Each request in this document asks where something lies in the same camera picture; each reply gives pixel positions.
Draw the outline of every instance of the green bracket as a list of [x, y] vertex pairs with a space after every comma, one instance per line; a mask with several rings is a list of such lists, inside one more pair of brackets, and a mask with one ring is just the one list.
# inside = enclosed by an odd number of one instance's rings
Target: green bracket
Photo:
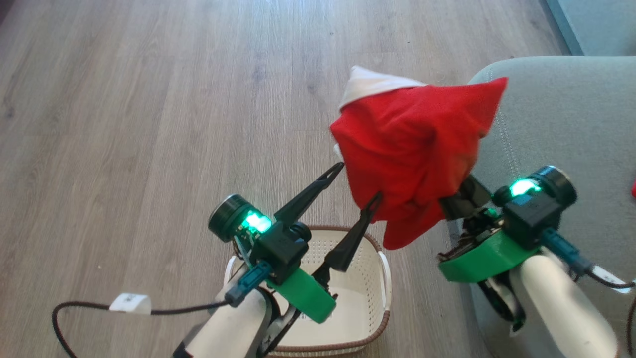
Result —
[[282, 285], [274, 285], [269, 280], [267, 285], [317, 323], [323, 323], [336, 308], [333, 297], [300, 268], [294, 271]]
[[524, 249], [500, 230], [464, 255], [441, 262], [439, 270], [448, 281], [481, 282], [509, 271], [538, 250]]

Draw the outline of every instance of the fabric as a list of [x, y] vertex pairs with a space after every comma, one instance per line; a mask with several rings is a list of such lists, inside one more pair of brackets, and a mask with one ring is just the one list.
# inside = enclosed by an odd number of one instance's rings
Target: fabric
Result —
[[[559, 231], [581, 253], [624, 281], [636, 278], [636, 57], [527, 57], [496, 62], [472, 83], [508, 76], [508, 89], [473, 175], [490, 190], [552, 164], [564, 170], [578, 200]], [[625, 343], [633, 296], [593, 280], [579, 283]], [[480, 327], [484, 306], [476, 306]], [[502, 336], [508, 335], [509, 325]], [[495, 340], [497, 333], [487, 333]]]
[[331, 132], [358, 207], [383, 194], [374, 220], [387, 221], [385, 248], [408, 245], [444, 218], [438, 199], [470, 174], [506, 82], [438, 87], [352, 69]]

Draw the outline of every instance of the brown basket rim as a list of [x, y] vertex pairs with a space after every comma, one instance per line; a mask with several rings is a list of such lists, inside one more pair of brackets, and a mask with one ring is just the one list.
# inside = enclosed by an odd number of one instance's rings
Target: brown basket rim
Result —
[[[349, 231], [351, 228], [347, 226], [334, 226], [334, 225], [309, 225], [310, 230], [332, 230], [332, 231]], [[381, 252], [382, 247], [376, 241], [376, 239], [369, 233], [364, 234], [364, 238], [367, 239], [375, 249], [376, 252]], [[363, 340], [351, 341], [346, 343], [338, 343], [334, 345], [314, 345], [314, 346], [305, 346], [305, 347], [296, 347], [296, 346], [278, 346], [272, 352], [272, 355], [278, 352], [291, 352], [291, 353], [302, 353], [302, 352], [325, 352], [327, 350], [341, 350], [341, 349], [350, 349], [365, 346], [372, 341], [376, 340], [383, 332], [384, 329], [389, 324], [389, 316], [390, 312], [388, 310], [384, 311], [382, 315], [382, 321], [378, 326], [378, 329], [375, 332], [371, 333], [370, 336]]]

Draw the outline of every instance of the blue cable connector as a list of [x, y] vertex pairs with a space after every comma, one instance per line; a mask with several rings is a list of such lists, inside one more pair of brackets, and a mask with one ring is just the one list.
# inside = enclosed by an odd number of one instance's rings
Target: blue cable connector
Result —
[[270, 276], [272, 271], [271, 265], [265, 261], [259, 261], [238, 281], [238, 285], [225, 292], [225, 300], [230, 303], [230, 306], [238, 307], [253, 289]]
[[567, 241], [558, 231], [549, 227], [541, 233], [541, 244], [565, 261], [577, 275], [583, 276], [593, 263], [583, 257], [581, 251]]

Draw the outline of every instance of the basket handle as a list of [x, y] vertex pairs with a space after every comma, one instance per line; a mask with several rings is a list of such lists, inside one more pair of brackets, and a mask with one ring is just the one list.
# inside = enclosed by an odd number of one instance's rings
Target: basket handle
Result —
[[382, 251], [378, 251], [378, 256], [382, 263], [382, 285], [384, 287], [382, 298], [384, 301], [384, 310], [388, 311], [391, 308], [391, 269], [389, 269], [389, 262]]

